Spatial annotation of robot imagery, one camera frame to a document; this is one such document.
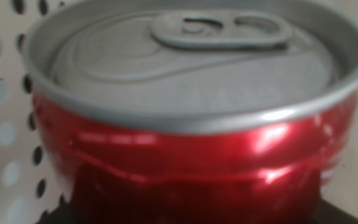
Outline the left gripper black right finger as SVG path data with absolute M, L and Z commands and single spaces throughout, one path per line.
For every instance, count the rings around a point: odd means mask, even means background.
M 317 209 L 317 224 L 358 224 L 358 218 L 322 200 Z

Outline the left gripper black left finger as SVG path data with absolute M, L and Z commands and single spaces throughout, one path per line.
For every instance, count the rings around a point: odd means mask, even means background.
M 42 215 L 36 224 L 82 224 L 68 204 L 59 205 L 54 211 Z

